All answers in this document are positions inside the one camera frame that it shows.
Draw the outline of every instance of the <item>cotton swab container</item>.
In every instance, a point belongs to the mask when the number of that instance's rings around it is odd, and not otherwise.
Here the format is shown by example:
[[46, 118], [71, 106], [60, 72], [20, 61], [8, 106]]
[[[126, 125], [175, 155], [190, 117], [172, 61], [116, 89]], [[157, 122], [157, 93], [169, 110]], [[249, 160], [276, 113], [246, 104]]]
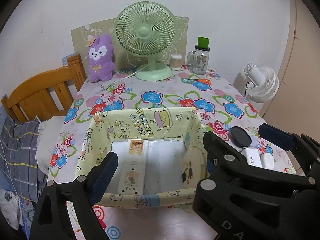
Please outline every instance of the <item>cotton swab container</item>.
[[172, 70], [180, 70], [181, 65], [182, 65], [182, 55], [181, 54], [171, 54], [170, 68]]

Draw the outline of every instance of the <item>door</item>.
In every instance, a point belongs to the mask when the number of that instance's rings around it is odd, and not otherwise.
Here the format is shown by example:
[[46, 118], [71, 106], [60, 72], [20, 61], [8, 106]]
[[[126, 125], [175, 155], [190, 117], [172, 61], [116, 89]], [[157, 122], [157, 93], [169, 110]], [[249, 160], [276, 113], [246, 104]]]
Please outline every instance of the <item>door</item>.
[[301, 0], [291, 57], [263, 118], [281, 130], [320, 142], [320, 28]]

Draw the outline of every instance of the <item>screw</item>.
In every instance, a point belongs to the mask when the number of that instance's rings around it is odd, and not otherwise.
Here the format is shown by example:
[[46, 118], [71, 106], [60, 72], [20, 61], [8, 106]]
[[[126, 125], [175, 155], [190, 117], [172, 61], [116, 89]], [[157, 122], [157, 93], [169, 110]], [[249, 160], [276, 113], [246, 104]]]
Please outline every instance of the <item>screw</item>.
[[236, 158], [233, 155], [227, 154], [224, 156], [227, 161], [234, 161]]
[[77, 178], [77, 181], [79, 182], [82, 182], [85, 180], [85, 176], [84, 175], [80, 175], [78, 178]]
[[47, 185], [50, 187], [50, 186], [52, 186], [54, 184], [54, 180], [49, 180], [49, 181], [47, 181]]
[[309, 178], [308, 178], [308, 181], [309, 181], [309, 183], [312, 184], [312, 185], [316, 184], [316, 180], [315, 180], [313, 177], [309, 177]]
[[211, 179], [204, 179], [201, 181], [200, 186], [204, 190], [213, 190], [216, 187], [216, 183]]

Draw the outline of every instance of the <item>plaid blanket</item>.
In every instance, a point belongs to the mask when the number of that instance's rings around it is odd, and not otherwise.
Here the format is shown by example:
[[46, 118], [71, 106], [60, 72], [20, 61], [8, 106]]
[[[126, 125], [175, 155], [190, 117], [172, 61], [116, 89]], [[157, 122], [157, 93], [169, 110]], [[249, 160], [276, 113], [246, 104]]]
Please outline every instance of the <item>plaid blanket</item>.
[[0, 169], [20, 197], [35, 202], [47, 179], [35, 160], [38, 126], [36, 121], [21, 124], [8, 116], [0, 136]]

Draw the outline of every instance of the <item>white clip fan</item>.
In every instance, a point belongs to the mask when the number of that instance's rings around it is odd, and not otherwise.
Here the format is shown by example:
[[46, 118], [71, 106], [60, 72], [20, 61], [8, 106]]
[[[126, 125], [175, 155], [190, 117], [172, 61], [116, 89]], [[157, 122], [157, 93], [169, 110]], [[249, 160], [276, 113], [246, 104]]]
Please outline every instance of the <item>white clip fan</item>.
[[243, 71], [254, 85], [247, 92], [253, 102], [264, 103], [276, 95], [279, 88], [279, 79], [272, 68], [257, 67], [249, 63]]

